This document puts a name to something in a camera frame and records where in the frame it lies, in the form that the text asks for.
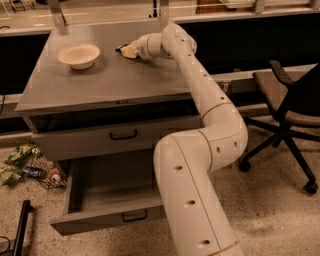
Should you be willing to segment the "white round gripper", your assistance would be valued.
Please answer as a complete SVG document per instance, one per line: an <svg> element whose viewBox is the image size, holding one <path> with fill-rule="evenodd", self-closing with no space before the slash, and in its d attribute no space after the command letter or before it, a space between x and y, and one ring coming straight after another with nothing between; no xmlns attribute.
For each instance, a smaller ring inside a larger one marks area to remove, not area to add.
<svg viewBox="0 0 320 256"><path fill-rule="evenodd" d="M136 59L137 57L143 60L150 60L152 58L149 49L148 41L150 34L141 36L139 39L134 40L130 45L124 46L120 49L121 54L129 59Z"/></svg>

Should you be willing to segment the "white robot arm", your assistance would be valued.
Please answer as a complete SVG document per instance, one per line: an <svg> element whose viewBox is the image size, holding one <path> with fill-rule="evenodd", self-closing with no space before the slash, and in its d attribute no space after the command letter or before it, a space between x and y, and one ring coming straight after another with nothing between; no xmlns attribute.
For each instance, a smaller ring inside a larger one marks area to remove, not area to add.
<svg viewBox="0 0 320 256"><path fill-rule="evenodd" d="M200 129L171 133L154 150L154 170L179 256L244 256L208 173L243 154L247 127L239 111L195 57L194 39L175 23L118 48L126 58L173 58L198 113Z"/></svg>

